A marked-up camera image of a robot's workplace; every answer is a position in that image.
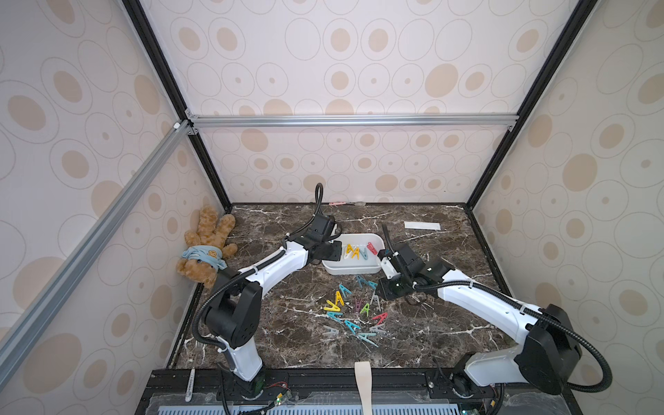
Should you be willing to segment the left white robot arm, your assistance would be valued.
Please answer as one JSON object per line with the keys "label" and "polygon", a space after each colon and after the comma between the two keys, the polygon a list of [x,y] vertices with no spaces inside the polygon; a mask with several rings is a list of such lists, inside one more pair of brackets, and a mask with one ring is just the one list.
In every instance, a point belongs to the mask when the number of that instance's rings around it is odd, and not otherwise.
{"label": "left white robot arm", "polygon": [[313,262],[339,261],[342,225],[334,216],[314,214],[299,230],[285,235],[281,246],[258,263],[234,274],[220,273],[210,297],[195,315],[191,333],[197,342],[224,354],[231,373],[244,382],[263,369],[254,335],[263,297],[278,283]]}

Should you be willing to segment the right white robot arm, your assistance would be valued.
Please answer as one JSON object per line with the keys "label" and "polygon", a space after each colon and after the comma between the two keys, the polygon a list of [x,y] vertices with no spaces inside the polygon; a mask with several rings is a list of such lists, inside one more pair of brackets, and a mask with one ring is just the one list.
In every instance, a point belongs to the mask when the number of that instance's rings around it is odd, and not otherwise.
{"label": "right white robot arm", "polygon": [[468,352],[447,376],[462,399],[494,384],[528,383],[545,394],[561,394],[582,351],[568,334],[571,323],[555,305],[541,310],[477,283],[444,259],[423,261],[407,244],[382,249],[385,276],[378,295],[385,300],[416,292],[438,297],[479,316],[508,335],[515,345],[490,353]]}

